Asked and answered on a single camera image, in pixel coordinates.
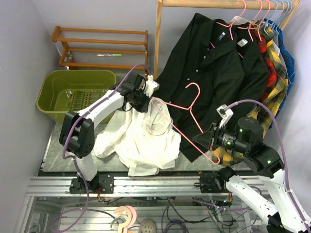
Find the pink wire hanger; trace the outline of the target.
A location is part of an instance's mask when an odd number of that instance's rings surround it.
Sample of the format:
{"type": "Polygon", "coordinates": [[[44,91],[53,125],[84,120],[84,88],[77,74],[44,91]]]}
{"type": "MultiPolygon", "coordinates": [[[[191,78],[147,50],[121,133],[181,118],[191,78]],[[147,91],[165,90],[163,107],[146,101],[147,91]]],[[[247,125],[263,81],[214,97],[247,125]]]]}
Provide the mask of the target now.
{"type": "Polygon", "coordinates": [[[192,86],[192,85],[194,85],[194,86],[197,88],[197,95],[196,95],[196,97],[194,98],[194,100],[191,102],[191,104],[190,104],[189,107],[182,107],[182,106],[180,106],[180,105],[172,104],[172,103],[170,103],[170,102],[164,102],[163,100],[161,100],[161,99],[159,99],[159,98],[154,98],[154,99],[152,99],[152,100],[151,100],[151,103],[152,103],[153,107],[155,107],[156,110],[164,117],[164,119],[167,120],[167,121],[169,122],[169,124],[170,124],[175,130],[177,130],[177,132],[178,132],[182,137],[184,137],[198,152],[200,152],[203,156],[205,156],[208,160],[210,160],[214,165],[218,165],[218,164],[220,163],[220,161],[221,161],[219,155],[216,155],[216,157],[217,157],[217,159],[218,159],[217,162],[216,162],[216,163],[213,162],[213,160],[212,160],[210,157],[208,157],[208,156],[206,155],[205,152],[203,152],[202,150],[200,150],[200,149],[194,144],[194,142],[193,142],[192,140],[190,140],[188,137],[186,137],[186,136],[173,124],[173,122],[172,122],[170,119],[168,119],[167,116],[166,116],[162,111],[160,111],[159,107],[155,104],[155,101],[157,101],[157,102],[159,102],[161,105],[169,105],[169,106],[172,106],[172,107],[175,107],[175,108],[178,108],[178,109],[182,109],[182,110],[188,111],[188,112],[190,113],[192,119],[194,120],[194,122],[195,122],[197,128],[199,129],[199,131],[200,131],[201,133],[203,133],[203,129],[201,128],[199,122],[197,121],[196,117],[194,116],[194,114],[193,114],[193,112],[192,112],[192,108],[193,108],[195,102],[197,101],[197,99],[199,98],[200,93],[201,93],[201,90],[200,90],[199,85],[198,85],[197,83],[194,83],[194,82],[188,84],[185,88],[187,89],[188,87],[190,87],[190,86],[192,86]]]}

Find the white shirt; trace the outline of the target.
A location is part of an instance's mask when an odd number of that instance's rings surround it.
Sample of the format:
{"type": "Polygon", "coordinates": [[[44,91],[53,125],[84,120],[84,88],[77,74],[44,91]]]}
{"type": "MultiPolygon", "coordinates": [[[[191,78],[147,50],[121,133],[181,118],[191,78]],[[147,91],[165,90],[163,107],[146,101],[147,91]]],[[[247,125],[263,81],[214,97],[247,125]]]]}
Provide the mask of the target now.
{"type": "Polygon", "coordinates": [[[156,175],[175,167],[181,135],[172,126],[168,107],[152,98],[146,113],[116,110],[95,140],[98,158],[116,153],[128,168],[128,176],[156,175]]]}

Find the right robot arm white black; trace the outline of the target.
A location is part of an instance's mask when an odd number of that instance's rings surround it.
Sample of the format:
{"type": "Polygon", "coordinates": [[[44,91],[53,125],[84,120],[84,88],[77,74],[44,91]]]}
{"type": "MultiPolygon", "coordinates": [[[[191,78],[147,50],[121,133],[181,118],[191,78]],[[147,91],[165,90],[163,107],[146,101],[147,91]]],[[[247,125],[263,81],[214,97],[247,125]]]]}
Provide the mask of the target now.
{"type": "Polygon", "coordinates": [[[286,187],[285,164],[279,153],[263,143],[263,128],[252,117],[239,119],[232,133],[213,122],[210,128],[193,137],[194,142],[206,149],[233,150],[243,155],[244,162],[265,185],[272,201],[251,188],[230,167],[217,172],[215,188],[230,191],[247,204],[266,224],[270,233],[309,233],[311,218],[286,187]]]}

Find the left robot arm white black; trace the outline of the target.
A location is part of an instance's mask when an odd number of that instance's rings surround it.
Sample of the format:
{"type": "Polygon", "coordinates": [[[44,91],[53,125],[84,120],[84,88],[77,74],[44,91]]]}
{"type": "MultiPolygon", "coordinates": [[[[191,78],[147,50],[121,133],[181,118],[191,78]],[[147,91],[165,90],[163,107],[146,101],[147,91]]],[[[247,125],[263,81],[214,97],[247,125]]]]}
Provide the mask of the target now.
{"type": "Polygon", "coordinates": [[[59,143],[63,146],[62,156],[63,159],[74,160],[78,176],[83,178],[85,191],[93,193],[99,188],[99,180],[95,178],[98,171],[91,155],[97,126],[126,104],[138,112],[147,112],[151,96],[158,89],[159,84],[152,75],[144,78],[138,74],[127,74],[89,107],[66,113],[59,137],[59,143]]]}

